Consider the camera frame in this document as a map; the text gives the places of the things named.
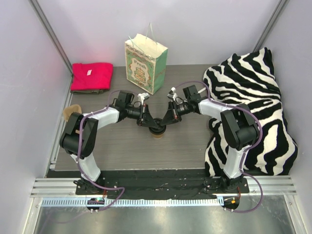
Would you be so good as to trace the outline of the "aluminium frame rail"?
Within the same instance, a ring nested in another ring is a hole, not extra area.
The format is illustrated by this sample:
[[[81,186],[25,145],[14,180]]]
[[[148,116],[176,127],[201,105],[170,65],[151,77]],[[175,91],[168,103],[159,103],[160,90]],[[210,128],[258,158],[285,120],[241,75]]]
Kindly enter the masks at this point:
[[[246,178],[237,189],[224,192],[217,179],[203,177],[110,177],[109,185],[125,186],[125,191],[91,193],[75,178],[36,179],[31,197],[41,197],[42,206],[103,207],[173,207],[173,206],[222,206],[244,196],[296,195],[289,176],[258,176]]]

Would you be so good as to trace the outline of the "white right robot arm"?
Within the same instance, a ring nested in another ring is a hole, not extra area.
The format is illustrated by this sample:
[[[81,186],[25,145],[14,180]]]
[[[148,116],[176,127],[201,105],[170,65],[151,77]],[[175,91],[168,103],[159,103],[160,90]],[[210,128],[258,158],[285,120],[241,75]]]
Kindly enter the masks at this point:
[[[262,137],[259,121],[247,105],[228,105],[209,96],[203,97],[194,85],[184,88],[183,93],[185,98],[178,102],[176,88],[173,87],[168,92],[168,110],[160,126],[178,123],[182,121],[182,115],[189,113],[198,113],[221,121],[229,149],[218,188],[227,193],[236,191],[243,180],[245,156],[249,148]]]

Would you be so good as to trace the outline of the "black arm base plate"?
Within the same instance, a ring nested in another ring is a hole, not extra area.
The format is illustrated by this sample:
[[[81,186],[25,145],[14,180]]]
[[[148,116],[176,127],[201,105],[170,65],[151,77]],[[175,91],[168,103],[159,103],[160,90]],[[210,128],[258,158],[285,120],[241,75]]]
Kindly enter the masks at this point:
[[[180,170],[121,170],[102,171],[106,190],[75,180],[77,195],[99,195],[115,199],[168,200],[211,199],[218,194],[247,194],[247,180],[236,191],[225,192],[218,188],[220,177],[208,177],[204,169]]]

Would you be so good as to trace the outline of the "tan cloth lump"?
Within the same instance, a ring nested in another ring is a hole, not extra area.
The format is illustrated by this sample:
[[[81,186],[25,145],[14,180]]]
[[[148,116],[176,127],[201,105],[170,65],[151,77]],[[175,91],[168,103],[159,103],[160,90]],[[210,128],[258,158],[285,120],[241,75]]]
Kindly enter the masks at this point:
[[[63,116],[65,122],[67,122],[69,120],[72,113],[81,114],[82,108],[78,104],[74,104],[74,105],[66,107],[62,112],[62,116]]]

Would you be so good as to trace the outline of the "brown paper coffee cup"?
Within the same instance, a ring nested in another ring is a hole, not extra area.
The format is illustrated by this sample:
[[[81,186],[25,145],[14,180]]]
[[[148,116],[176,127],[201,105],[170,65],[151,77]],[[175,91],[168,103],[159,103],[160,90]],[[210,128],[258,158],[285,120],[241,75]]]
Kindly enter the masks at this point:
[[[155,139],[161,139],[164,133],[165,133],[164,131],[161,131],[161,132],[151,131],[152,137]]]

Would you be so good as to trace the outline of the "printed paper gift bag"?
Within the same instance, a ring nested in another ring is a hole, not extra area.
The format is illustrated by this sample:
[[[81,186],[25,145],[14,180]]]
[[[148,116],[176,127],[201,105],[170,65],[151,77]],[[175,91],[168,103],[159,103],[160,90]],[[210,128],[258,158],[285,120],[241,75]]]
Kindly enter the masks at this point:
[[[127,80],[155,94],[164,83],[168,48],[148,34],[139,33],[124,45]]]

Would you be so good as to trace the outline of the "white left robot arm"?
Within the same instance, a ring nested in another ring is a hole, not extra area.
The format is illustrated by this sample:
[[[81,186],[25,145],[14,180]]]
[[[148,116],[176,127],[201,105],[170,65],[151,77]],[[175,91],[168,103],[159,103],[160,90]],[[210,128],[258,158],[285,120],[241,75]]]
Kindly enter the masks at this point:
[[[104,189],[103,176],[93,156],[97,131],[125,118],[134,119],[141,127],[158,128],[145,103],[150,95],[137,94],[138,107],[132,103],[134,97],[134,93],[119,91],[118,97],[103,109],[88,114],[73,112],[66,123],[60,147],[75,160],[81,172],[81,182],[87,183],[87,189],[92,194],[100,194]]]

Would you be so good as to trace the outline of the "black plastic cup lid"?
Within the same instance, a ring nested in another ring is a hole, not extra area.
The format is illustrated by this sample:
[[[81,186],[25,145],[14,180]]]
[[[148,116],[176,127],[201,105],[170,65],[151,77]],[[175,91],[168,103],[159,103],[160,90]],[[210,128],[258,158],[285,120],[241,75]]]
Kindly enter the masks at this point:
[[[164,134],[166,131],[166,125],[164,126],[161,125],[162,119],[154,118],[154,121],[156,122],[157,127],[149,127],[150,133],[156,136]]]

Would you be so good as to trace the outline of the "zebra striped blanket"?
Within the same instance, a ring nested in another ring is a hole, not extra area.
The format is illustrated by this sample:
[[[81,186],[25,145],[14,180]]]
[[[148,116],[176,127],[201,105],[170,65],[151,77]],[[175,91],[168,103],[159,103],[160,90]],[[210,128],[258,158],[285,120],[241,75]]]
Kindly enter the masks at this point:
[[[288,132],[273,57],[264,47],[245,55],[232,54],[203,74],[211,98],[230,105],[246,104],[259,120],[263,136],[245,157],[244,170],[254,175],[288,175],[298,146]]]

